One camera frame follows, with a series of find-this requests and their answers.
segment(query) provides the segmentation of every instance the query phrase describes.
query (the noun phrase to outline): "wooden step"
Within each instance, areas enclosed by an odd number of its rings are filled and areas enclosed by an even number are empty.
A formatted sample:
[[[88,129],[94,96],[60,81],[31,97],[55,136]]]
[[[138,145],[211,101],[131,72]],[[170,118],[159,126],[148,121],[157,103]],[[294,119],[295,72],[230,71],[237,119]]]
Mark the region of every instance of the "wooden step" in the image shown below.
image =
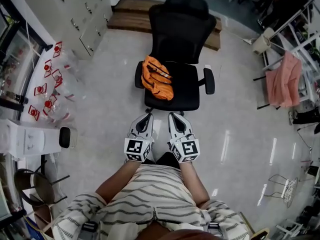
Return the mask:
[[[151,33],[149,16],[142,13],[114,12],[107,23],[109,29],[129,30]],[[205,41],[204,47],[218,51],[220,49],[220,34],[212,32]]]
[[[161,1],[154,0],[120,0],[114,7],[115,12],[119,13],[136,13],[136,14],[148,14],[151,6],[163,4]],[[216,18],[216,25],[214,32],[220,33],[222,30],[221,19]]]

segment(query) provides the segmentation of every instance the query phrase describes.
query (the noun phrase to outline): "chair armrest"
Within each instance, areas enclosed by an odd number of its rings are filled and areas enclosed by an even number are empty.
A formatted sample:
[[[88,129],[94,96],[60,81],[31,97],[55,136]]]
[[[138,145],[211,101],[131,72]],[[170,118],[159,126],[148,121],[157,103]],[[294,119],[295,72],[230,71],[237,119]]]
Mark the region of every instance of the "chair armrest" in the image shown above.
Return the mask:
[[[142,75],[142,61],[140,61],[136,66],[135,75],[134,75],[134,85],[137,88],[144,89],[145,87],[142,84],[141,75]]]
[[[205,65],[205,68],[203,69],[203,75],[204,75],[204,78],[198,82],[199,86],[205,85],[206,94],[214,94],[216,85],[215,85],[214,74],[212,73],[210,65]]]

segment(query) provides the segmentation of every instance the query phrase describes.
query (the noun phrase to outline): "shirt sleeve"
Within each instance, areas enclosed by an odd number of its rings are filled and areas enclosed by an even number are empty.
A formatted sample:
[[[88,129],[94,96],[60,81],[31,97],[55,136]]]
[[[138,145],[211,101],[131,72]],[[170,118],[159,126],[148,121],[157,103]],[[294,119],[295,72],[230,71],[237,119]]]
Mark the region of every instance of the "shirt sleeve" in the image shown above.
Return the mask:
[[[67,209],[55,220],[52,233],[55,240],[70,240],[79,233],[82,225],[107,204],[97,193],[75,197]]]
[[[247,226],[242,218],[238,213],[231,210],[224,202],[211,199],[203,204],[201,209],[208,211],[211,222],[218,223],[219,229],[225,239],[250,239]]]

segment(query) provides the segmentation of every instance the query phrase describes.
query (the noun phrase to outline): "orange backpack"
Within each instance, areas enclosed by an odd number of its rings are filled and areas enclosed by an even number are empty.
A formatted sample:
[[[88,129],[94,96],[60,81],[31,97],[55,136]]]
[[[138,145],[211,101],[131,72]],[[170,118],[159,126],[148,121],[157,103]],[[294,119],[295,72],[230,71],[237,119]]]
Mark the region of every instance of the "orange backpack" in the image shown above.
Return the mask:
[[[142,84],[160,100],[172,100],[174,90],[172,89],[172,76],[167,68],[151,56],[147,56],[142,63]]]

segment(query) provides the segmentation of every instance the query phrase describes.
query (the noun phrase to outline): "chair with pink jacket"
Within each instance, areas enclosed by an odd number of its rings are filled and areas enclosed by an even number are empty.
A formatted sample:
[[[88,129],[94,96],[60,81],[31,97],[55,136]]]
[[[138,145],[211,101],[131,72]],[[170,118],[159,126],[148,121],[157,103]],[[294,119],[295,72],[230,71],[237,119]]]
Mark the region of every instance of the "chair with pink jacket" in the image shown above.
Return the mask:
[[[298,92],[299,78],[302,71],[302,62],[292,53],[286,51],[280,66],[275,70],[267,70],[265,76],[254,79],[266,78],[266,89],[269,104],[259,106],[262,109],[269,105],[289,108],[300,103]]]

